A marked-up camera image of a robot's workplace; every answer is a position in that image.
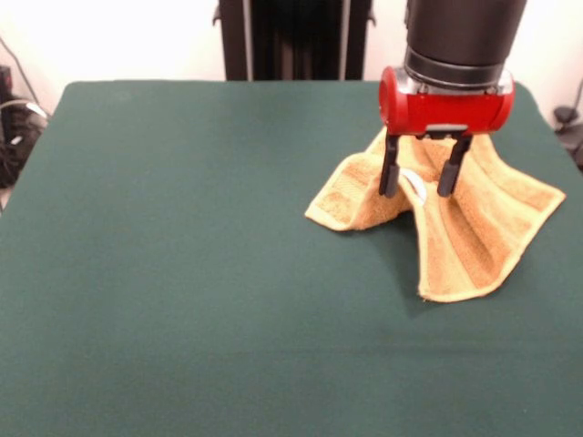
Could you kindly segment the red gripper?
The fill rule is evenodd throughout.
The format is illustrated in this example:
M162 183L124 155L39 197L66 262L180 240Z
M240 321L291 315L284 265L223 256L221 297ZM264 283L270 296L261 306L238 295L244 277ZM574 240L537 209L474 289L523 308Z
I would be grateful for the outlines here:
M471 146L470 135L499 130L509 118L515 95L514 79L506 70L493 86L461 90L420 82L402 67L385 68L378 91L380 117L386 128L379 194L392 198L396 193L400 136L462 134L465 136L456 138L444 163L437 187L440 197L449 197Z

